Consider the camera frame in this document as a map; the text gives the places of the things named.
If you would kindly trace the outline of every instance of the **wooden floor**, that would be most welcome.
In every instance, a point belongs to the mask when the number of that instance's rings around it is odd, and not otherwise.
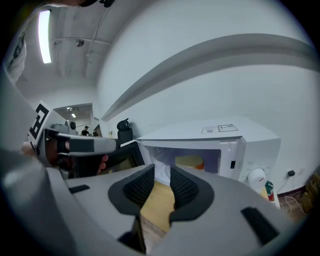
[[[174,211],[175,196],[169,186],[155,182],[140,211],[146,253],[161,241],[170,229],[169,215]]]
[[[284,211],[293,222],[301,221],[307,217],[307,215],[305,215],[301,211],[300,207],[298,206],[299,204],[303,210],[303,206],[301,203],[301,197],[303,193],[304,193],[304,190],[293,192],[291,194],[286,194],[285,195],[286,197],[284,195],[278,196],[282,211]]]

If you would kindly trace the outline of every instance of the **fluorescent light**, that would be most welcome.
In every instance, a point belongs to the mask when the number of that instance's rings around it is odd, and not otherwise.
[[[49,50],[49,19],[49,10],[40,12],[38,22],[38,35],[43,63],[51,63]]]

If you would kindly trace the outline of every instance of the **electrical cord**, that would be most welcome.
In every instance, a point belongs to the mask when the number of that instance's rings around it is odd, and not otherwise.
[[[298,203],[298,201],[297,201],[294,197],[286,196],[286,195],[285,195],[285,196],[284,196],[284,200],[285,200],[286,203],[290,206],[290,213],[291,213],[291,205],[288,203],[287,198],[293,199],[293,200],[296,202],[296,204],[299,206],[301,212],[302,212],[304,215],[308,215],[308,214],[306,214],[306,213],[304,212],[304,210],[302,209],[302,207],[300,206],[300,204]]]
[[[289,179],[290,179],[290,177],[286,179],[286,181],[285,181],[285,183],[283,184],[283,186],[276,192],[277,194],[279,194],[279,192],[284,188],[284,186],[288,183],[288,180],[289,180]]]
[[[291,207],[291,204],[290,203],[288,203],[288,201],[287,201],[287,198],[286,198],[286,196],[284,197],[284,200],[286,201],[286,203],[289,205],[289,207],[290,207],[290,211],[289,211],[289,216],[290,216],[290,214],[291,214],[291,210],[292,210],[292,207]]]
[[[55,42],[54,47],[51,49],[51,51],[53,51],[59,44],[60,44],[60,42]]]
[[[96,38],[97,38],[98,29],[99,29],[100,23],[102,22],[102,20],[104,19],[105,15],[109,12],[110,9],[111,9],[111,7],[107,8],[105,10],[105,12],[103,13],[103,15],[101,16],[100,20],[99,20],[98,26],[96,27],[96,29],[94,31],[94,34],[93,34],[93,37],[92,37],[92,40],[91,40],[91,43],[90,43],[88,54],[90,54],[91,48],[92,48],[92,44],[93,44],[94,40],[96,40]]]

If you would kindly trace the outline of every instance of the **white microwave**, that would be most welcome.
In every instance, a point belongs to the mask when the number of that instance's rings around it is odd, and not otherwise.
[[[171,124],[121,146],[136,142],[144,163],[155,165],[155,180],[170,186],[170,165],[188,155],[202,157],[205,172],[248,184],[250,173],[260,171],[269,180],[281,139],[254,121],[231,116]]]

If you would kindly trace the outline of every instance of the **hand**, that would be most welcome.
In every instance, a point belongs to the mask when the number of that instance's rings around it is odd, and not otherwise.
[[[65,142],[65,148],[67,149],[67,150],[70,150],[70,143],[69,143],[69,141],[67,140],[66,142]],[[96,174],[99,174],[99,173],[101,173],[101,170],[103,170],[103,169],[105,169],[107,166],[106,166],[106,164],[104,163],[104,162],[106,162],[106,161],[108,161],[108,156],[106,155],[106,154],[104,154],[103,155],[103,157],[102,157],[102,159],[101,159],[101,163],[100,163],[100,165],[99,165],[99,169],[98,169],[98,171],[96,172]]]
[[[108,161],[108,156],[105,154],[103,157],[102,157],[102,162],[100,163],[99,165],[99,169],[97,171],[96,174],[99,174],[101,173],[101,170],[105,169],[107,166],[104,162]]]

